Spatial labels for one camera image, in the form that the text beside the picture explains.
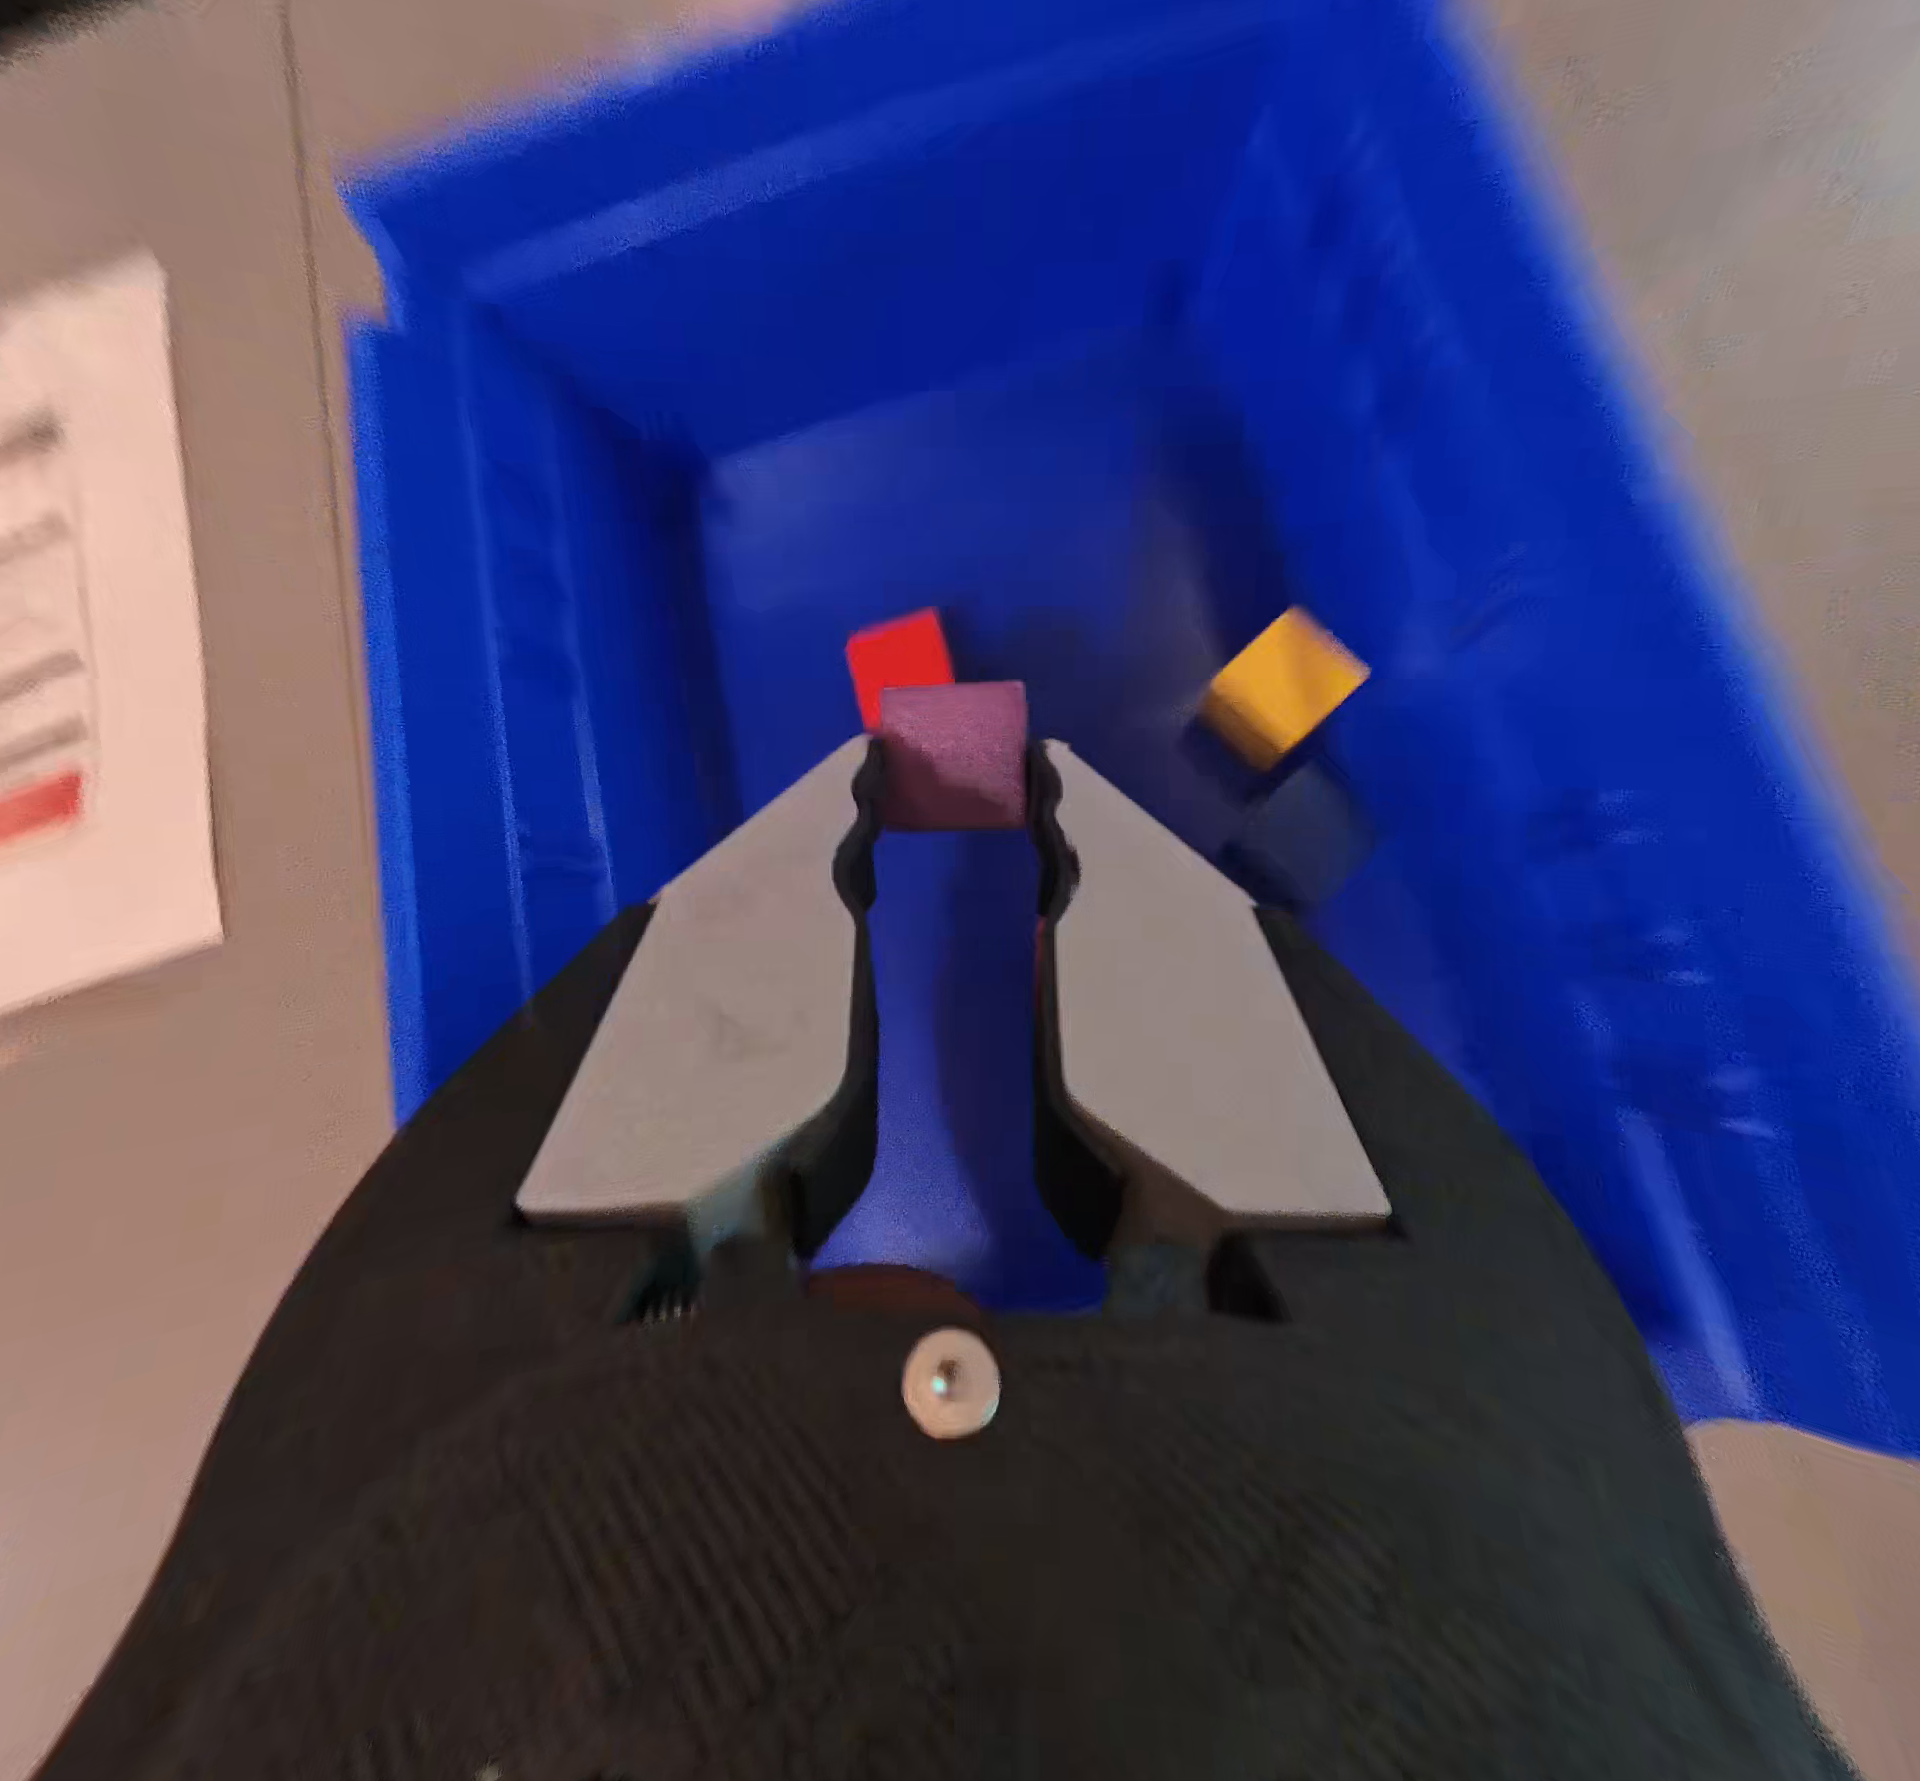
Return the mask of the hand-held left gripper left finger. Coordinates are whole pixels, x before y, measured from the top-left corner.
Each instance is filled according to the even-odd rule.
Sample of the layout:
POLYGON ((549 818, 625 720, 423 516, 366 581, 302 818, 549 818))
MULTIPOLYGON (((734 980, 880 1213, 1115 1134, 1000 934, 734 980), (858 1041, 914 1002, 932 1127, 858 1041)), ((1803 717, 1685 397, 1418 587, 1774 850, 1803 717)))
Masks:
POLYGON ((819 1255, 878 1155, 880 796, 878 742, 845 742, 659 890, 517 1217, 819 1255))

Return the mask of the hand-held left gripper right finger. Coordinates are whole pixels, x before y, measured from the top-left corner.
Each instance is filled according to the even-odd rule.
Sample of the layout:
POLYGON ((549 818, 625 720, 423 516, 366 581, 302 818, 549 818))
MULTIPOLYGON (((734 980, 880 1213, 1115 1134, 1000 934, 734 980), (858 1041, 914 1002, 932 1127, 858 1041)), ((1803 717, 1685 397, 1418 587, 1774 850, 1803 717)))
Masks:
POLYGON ((1064 742, 1029 748, 1035 1175, 1112 1266, 1246 1236, 1378 1236, 1389 1195, 1263 932, 1207 858, 1064 742))

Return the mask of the purple wooden cube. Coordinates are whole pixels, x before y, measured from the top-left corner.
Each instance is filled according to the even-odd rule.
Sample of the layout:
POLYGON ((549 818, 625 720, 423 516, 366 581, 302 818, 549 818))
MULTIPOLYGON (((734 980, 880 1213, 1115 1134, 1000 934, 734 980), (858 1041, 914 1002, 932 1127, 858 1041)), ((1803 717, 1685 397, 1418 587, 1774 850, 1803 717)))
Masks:
POLYGON ((1024 833, 1023 682, 886 688, 878 742, 889 833, 1024 833))

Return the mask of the red wooden cube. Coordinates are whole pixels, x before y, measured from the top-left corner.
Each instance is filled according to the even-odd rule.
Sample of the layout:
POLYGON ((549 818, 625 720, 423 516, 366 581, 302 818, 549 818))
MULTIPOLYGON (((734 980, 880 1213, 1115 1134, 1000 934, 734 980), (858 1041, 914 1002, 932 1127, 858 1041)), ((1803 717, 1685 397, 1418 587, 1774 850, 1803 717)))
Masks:
POLYGON ((860 627, 846 638, 843 652, 860 726, 869 734, 882 726, 882 701, 889 691, 956 682, 937 610, 919 610, 860 627))

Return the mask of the blue plastic bin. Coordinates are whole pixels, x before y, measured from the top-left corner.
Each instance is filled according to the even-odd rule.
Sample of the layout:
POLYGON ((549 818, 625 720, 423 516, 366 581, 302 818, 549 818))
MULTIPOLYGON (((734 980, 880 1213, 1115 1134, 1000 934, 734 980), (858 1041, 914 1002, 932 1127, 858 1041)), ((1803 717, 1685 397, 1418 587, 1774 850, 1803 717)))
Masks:
POLYGON ((1681 1415, 1916 1456, 1916 1009, 1440 0, 831 0, 341 184, 397 1111, 937 611, 1202 856, 1311 611, 1315 934, 1681 1415))

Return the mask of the grey desk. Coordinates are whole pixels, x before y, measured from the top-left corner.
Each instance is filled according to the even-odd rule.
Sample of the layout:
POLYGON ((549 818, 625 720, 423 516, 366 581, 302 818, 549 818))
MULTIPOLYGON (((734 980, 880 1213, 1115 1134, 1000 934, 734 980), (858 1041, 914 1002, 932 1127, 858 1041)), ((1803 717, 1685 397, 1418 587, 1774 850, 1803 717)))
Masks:
MULTIPOLYGON (((227 940, 3 1018, 3 1776, 389 1131, 332 169, 796 0, 102 0, 3 50, 3 299, 152 252, 227 940)), ((1626 365, 1916 961, 1914 0, 1490 0, 1626 365)))

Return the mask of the dark blue wooden cube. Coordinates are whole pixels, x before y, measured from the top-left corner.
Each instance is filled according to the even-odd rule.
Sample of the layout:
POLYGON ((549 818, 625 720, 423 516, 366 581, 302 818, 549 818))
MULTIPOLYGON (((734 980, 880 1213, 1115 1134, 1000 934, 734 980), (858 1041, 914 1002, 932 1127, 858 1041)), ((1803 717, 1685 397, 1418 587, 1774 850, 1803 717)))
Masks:
POLYGON ((1351 883, 1374 850, 1374 822, 1347 780, 1323 760, 1302 760, 1243 808, 1220 870, 1257 903, 1309 914, 1351 883))

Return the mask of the yellow wooden cube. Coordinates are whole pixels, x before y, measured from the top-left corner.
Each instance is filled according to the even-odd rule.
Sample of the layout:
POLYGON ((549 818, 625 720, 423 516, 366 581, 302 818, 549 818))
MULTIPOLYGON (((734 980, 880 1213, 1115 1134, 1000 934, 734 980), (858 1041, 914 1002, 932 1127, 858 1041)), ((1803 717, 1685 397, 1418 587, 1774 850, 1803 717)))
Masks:
POLYGON ((1202 695, 1197 722, 1247 770, 1267 773, 1370 676, 1370 665, 1293 605, 1220 667, 1202 695))

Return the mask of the white printed paper sheet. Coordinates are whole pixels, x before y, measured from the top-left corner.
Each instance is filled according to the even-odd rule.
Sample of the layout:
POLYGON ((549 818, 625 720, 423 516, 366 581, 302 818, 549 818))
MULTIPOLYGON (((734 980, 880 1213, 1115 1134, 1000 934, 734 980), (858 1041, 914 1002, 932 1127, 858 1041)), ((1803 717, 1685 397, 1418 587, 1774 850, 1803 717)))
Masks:
POLYGON ((3 306, 3 1016, 224 937, 169 315, 149 253, 3 306))

